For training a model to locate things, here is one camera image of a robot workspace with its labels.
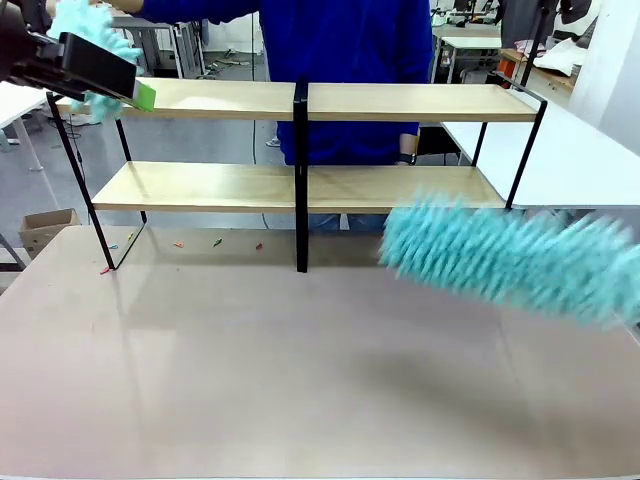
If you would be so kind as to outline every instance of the black watch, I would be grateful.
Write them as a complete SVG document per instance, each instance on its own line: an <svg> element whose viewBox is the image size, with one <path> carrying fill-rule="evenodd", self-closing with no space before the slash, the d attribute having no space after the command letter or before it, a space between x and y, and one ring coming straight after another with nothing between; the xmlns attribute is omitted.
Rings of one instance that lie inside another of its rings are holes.
<svg viewBox="0 0 640 480"><path fill-rule="evenodd" d="M410 155L408 153L401 153L400 154L400 158L398 159L399 162L404 162L408 165L415 165L416 164L416 155Z"/></svg>

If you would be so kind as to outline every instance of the blue sweater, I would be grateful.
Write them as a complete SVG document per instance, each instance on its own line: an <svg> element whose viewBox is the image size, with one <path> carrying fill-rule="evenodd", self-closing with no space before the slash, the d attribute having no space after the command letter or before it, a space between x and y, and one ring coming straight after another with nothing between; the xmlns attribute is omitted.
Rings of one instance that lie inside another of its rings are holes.
<svg viewBox="0 0 640 480"><path fill-rule="evenodd" d="M145 0L138 14L154 22L209 19L259 11L274 82L426 83L431 62L429 0ZM312 122L311 165L390 165L401 133L415 123ZM293 125L278 137L295 163Z"/></svg>

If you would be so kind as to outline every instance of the gray floor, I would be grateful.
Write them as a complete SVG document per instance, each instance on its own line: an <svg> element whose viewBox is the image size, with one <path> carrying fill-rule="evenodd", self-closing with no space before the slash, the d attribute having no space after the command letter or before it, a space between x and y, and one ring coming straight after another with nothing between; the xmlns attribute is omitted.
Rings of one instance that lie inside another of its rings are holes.
<svg viewBox="0 0 640 480"><path fill-rule="evenodd" d="M251 80L247 66L227 67L218 78L225 80ZM264 79L264 66L257 65L256 79ZM144 118L123 119L134 159L165 162L220 162L252 163L251 121L218 120L161 120ZM275 131L273 122L256 122L256 161L259 164L279 165L283 156L279 149L265 146ZM114 122L104 125L84 126L75 129L81 135L77 145L82 153L86 181L91 195L122 166L124 154L120 146ZM61 208L76 209L83 223L87 222L87 209L75 182L69 162L62 148L57 131L44 124L42 131L30 129L30 137L45 167L53 192ZM449 163L456 161L449 156ZM422 159L421 163L441 164L442 156ZM8 153L0 153L0 230L14 246L21 246L18 230L25 215L53 210L49 194L41 175L30 172L24 157L24 149L12 147ZM636 209L608 211L623 217L634 226L636 237L640 232L640 215ZM137 225L135 213L101 212L101 222L107 225ZM273 229L292 229L292 215L265 215ZM264 228L257 214L205 214L205 213L151 213L149 222L156 226Z"/></svg>

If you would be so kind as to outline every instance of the shelf board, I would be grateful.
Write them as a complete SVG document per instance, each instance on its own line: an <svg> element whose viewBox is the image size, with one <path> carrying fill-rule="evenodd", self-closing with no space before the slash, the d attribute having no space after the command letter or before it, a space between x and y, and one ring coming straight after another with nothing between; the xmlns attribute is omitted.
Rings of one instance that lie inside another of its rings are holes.
<svg viewBox="0 0 640 480"><path fill-rule="evenodd" d="M160 118L293 119L292 83L140 78L156 90L153 112L125 106L124 114ZM59 103L70 110L70 100ZM497 85L314 83L312 121L531 122L535 110Z"/></svg>
<svg viewBox="0 0 640 480"><path fill-rule="evenodd" d="M416 191L464 196L471 206L504 202L471 167L314 167L309 213L386 213ZM96 210L295 211L293 168L267 165L128 162L94 197Z"/></svg>

